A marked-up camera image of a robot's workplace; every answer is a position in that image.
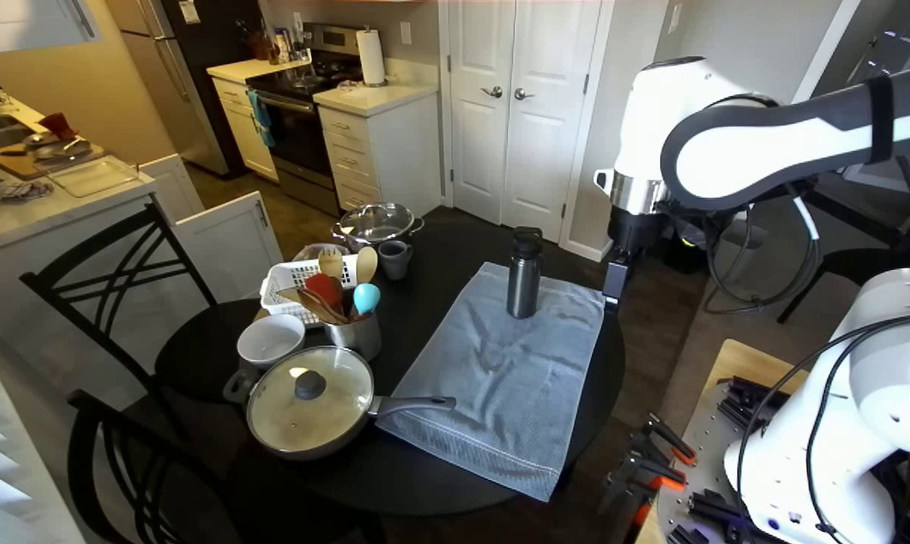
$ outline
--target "refrigerator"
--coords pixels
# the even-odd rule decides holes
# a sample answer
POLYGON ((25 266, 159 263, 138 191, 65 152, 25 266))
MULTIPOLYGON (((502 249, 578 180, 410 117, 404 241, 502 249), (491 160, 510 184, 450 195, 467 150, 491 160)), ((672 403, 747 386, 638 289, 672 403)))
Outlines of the refrigerator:
POLYGON ((257 0, 106 3, 176 151, 216 175, 246 172, 206 69, 251 58, 236 21, 261 28, 257 0))

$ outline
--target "pot lid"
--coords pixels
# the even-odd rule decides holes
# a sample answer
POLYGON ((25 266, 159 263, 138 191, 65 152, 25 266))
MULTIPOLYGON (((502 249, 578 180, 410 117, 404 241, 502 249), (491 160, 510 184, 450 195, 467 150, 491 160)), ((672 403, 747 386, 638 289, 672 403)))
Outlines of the pot lid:
POLYGON ((360 355, 323 345, 269 369, 247 406, 247 423, 266 447, 285 452, 323 447, 364 417, 373 396, 371 369, 360 355))
POLYGON ((376 202, 354 208, 341 217, 341 233, 361 242, 378 243, 398 237, 414 224, 406 207, 392 202, 376 202))

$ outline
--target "cooking pot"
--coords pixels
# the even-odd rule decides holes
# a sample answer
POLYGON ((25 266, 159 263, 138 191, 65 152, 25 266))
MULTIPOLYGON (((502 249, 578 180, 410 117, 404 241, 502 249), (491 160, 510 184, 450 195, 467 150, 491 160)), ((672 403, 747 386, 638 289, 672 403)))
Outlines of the cooking pot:
POLYGON ((254 369, 241 369, 223 394, 231 402, 247 403, 247 426, 261 444, 300 461, 344 447, 369 416, 455 407, 452 397, 379 397, 373 386, 364 358, 347 348, 321 345, 290 355, 260 379, 254 369))
POLYGON ((365 246, 377 246, 388 240, 409 241, 411 234, 424 227, 424 220, 414 217, 411 210, 392 202, 365 204, 345 213, 331 227, 334 238, 343 240, 351 251, 365 246))

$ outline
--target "stovetop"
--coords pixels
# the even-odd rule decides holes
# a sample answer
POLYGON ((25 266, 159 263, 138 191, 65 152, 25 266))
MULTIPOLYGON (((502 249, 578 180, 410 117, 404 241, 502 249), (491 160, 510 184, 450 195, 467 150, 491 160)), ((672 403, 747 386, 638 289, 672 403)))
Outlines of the stovetop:
POLYGON ((313 62, 247 79, 253 89, 293 99, 312 100, 316 93, 333 89, 344 80, 364 79, 361 58, 355 55, 314 51, 313 62))

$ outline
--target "metal water bottle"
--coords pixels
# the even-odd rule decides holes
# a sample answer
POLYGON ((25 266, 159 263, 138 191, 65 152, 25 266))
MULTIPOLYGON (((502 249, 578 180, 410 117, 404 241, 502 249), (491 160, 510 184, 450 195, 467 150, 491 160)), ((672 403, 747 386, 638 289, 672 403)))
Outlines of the metal water bottle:
POLYGON ((512 267, 509 268, 507 310, 522 320, 534 316, 541 279, 541 228, 516 227, 512 233, 512 267))

